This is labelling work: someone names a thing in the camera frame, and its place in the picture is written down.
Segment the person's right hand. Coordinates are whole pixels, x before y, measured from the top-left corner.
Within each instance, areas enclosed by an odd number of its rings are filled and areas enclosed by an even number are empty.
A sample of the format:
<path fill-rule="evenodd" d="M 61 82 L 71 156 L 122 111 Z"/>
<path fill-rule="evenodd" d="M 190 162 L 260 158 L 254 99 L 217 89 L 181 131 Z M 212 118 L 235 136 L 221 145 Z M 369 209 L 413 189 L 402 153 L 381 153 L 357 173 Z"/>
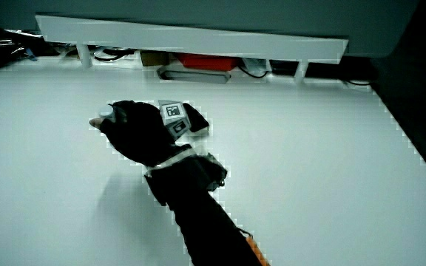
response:
<path fill-rule="evenodd" d="M 114 149 L 147 167 L 169 166 L 183 160 L 204 162 L 189 144 L 179 146 L 164 126 L 160 110 L 149 103 L 122 100 L 109 105 L 115 116 L 94 118 L 89 124 L 106 135 Z"/>

